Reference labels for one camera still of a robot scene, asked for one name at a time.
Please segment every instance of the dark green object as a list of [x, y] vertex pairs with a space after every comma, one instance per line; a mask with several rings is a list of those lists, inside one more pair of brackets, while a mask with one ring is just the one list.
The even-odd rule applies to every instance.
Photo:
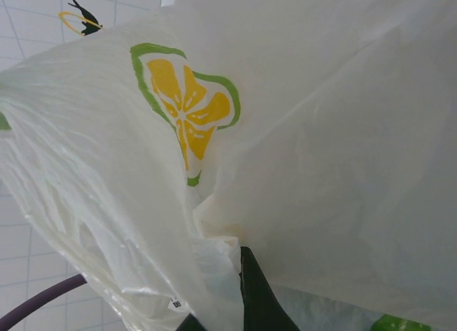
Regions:
[[384, 315], [373, 324], [370, 331], [431, 331], [431, 327], [392, 315]]
[[4, 114], [0, 112], [0, 130], [11, 130]]
[[[284, 312], [251, 249], [241, 247], [241, 294], [244, 301], [244, 331], [299, 331]], [[188, 315], [176, 331], [205, 331]]]

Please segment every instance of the yellow petal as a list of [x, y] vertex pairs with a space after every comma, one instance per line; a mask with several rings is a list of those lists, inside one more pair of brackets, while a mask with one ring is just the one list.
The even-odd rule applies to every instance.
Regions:
[[199, 160], [203, 160], [206, 147], [208, 146], [209, 140], [211, 140], [211, 135], [215, 128], [216, 127], [213, 126], [209, 130], [197, 130], [190, 122], [184, 121], [184, 130], [189, 148]]
[[183, 111], [187, 112], [197, 105], [206, 95], [206, 88], [197, 83], [194, 73], [188, 66], [184, 66], [186, 80], [186, 95], [184, 96]]
[[178, 119], [176, 121], [176, 132], [178, 133], [179, 144], [181, 144], [181, 150], [183, 152], [184, 163], [186, 164], [186, 170], [189, 170], [189, 160], [187, 158], [187, 144], [186, 139], [184, 138], [184, 128], [183, 121]]
[[201, 110], [189, 113], [186, 117], [197, 126], [220, 121], [230, 114], [230, 100], [222, 92], [216, 93], [209, 104]]
[[173, 64], [168, 60], [156, 59], [148, 62], [148, 68], [152, 73], [151, 83], [154, 92], [157, 94], [162, 92], [162, 94], [172, 99], [178, 111], [180, 111], [182, 109], [182, 95]]

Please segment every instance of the black bird logo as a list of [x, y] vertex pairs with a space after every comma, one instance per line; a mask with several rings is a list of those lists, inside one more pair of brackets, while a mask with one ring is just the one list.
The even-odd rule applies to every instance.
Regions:
[[84, 36], [96, 33], [98, 30], [103, 28], [102, 25], [99, 24], [99, 21], [95, 18], [93, 14], [88, 12], [85, 8], [83, 8], [81, 5], [76, 0], [73, 0], [74, 4], [68, 3], [69, 6], [74, 6], [75, 8], [79, 9], [81, 13], [83, 14], [83, 17], [86, 19], [85, 21], [82, 21], [81, 23], [83, 26], [86, 28], [81, 31], [81, 34]]

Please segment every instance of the small label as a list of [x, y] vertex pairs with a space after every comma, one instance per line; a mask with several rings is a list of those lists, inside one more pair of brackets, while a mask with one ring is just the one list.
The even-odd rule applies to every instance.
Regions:
[[187, 312], [187, 309], [183, 306], [183, 304], [176, 299], [169, 303], [169, 309], [175, 312]]

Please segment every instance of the white plastic bag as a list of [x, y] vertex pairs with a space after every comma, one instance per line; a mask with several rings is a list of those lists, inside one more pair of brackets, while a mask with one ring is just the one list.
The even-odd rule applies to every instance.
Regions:
[[239, 244], [452, 329], [456, 30], [457, 0], [175, 0], [0, 74], [1, 175], [132, 330], [242, 330]]

